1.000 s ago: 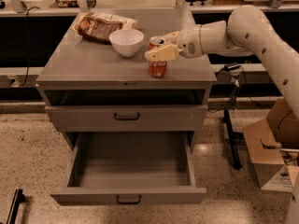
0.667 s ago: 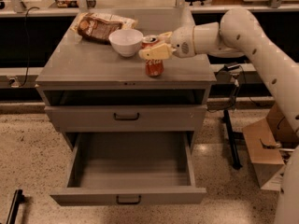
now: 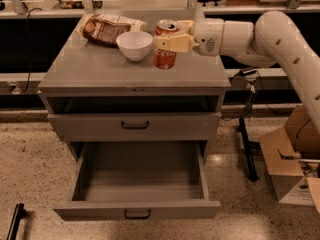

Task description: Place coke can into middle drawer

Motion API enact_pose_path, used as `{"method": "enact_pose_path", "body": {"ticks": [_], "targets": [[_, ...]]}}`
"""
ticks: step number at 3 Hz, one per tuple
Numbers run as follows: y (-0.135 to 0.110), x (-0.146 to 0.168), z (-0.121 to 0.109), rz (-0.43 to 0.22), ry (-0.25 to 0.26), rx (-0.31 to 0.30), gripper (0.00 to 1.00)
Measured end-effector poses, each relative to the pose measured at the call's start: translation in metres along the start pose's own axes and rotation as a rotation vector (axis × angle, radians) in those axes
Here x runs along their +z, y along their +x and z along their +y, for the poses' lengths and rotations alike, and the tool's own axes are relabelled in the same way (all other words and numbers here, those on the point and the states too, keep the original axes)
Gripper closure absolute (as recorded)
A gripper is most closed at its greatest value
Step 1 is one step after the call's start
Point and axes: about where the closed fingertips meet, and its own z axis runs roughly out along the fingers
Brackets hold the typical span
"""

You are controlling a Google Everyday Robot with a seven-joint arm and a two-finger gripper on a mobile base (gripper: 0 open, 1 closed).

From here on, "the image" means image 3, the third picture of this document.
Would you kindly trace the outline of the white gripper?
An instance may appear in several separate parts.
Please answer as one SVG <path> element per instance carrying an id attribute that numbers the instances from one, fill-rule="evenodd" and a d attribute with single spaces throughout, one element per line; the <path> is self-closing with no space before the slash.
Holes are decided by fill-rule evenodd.
<path id="1" fill-rule="evenodd" d="M 205 18 L 196 25 L 193 20 L 179 20 L 177 25 L 180 31 L 187 34 L 157 35 L 154 37 L 156 48 L 176 53 L 187 53 L 193 49 L 202 56 L 219 55 L 224 29 L 222 19 Z"/>

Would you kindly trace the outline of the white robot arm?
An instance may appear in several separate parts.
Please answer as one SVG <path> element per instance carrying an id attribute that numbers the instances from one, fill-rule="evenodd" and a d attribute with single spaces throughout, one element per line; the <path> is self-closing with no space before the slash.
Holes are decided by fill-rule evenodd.
<path id="1" fill-rule="evenodd" d="M 228 56 L 252 67 L 279 64 L 320 132 L 320 58 L 286 14 L 267 11 L 255 23 L 204 16 L 183 20 L 177 32 L 155 36 L 154 45 L 171 52 Z"/>

